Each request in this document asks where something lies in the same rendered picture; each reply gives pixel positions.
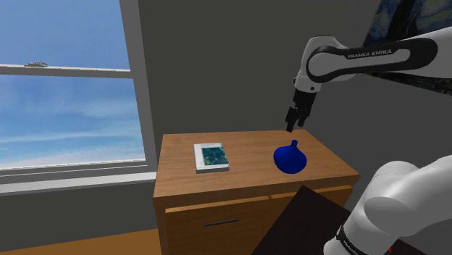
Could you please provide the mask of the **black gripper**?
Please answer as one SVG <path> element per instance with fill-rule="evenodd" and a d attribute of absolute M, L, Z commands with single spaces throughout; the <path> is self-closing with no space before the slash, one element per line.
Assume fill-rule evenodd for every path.
<path fill-rule="evenodd" d="M 291 133 L 298 120 L 298 126 L 302 128 L 307 117 L 310 115 L 311 108 L 317 96 L 316 92 L 305 92 L 295 89 L 293 101 L 295 106 L 290 106 L 286 115 L 286 130 Z"/>

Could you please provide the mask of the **blue round vase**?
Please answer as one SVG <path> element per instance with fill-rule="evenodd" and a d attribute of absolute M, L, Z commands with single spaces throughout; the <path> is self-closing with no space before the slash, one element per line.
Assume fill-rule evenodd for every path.
<path fill-rule="evenodd" d="M 298 148 L 298 141 L 292 140 L 290 145 L 277 148 L 273 154 L 276 167 L 285 174 L 296 174 L 307 165 L 306 155 Z"/>

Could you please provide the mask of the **wooden chest of drawers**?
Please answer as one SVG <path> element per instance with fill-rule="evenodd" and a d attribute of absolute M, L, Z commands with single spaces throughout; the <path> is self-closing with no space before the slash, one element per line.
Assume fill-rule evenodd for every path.
<path fill-rule="evenodd" d="M 306 167 L 285 174 L 273 154 L 298 141 Z M 196 173 L 193 145 L 221 143 L 230 169 Z M 162 255 L 251 255 L 277 219 L 270 196 L 333 189 L 344 205 L 359 174 L 305 130 L 166 134 L 153 196 Z"/>

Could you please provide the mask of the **white book with green cover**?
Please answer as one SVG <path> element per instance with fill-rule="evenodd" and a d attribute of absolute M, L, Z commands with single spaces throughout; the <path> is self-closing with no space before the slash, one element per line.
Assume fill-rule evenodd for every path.
<path fill-rule="evenodd" d="M 230 163 L 221 143 L 197 143 L 193 145 L 196 173 L 225 172 Z"/>

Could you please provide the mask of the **grey framed window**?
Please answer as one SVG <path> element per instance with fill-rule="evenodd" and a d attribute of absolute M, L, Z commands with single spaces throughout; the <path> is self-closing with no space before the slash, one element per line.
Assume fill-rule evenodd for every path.
<path fill-rule="evenodd" d="M 0 0 L 0 196 L 156 167 L 138 0 Z"/>

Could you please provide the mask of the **blue swirling wall painting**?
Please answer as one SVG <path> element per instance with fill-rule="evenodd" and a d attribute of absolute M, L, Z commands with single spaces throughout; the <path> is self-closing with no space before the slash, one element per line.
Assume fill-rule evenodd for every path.
<path fill-rule="evenodd" d="M 452 0 L 380 0 L 364 46 L 410 38 L 452 26 Z M 372 72 L 376 78 L 452 96 L 452 78 L 425 78 L 393 72 Z"/>

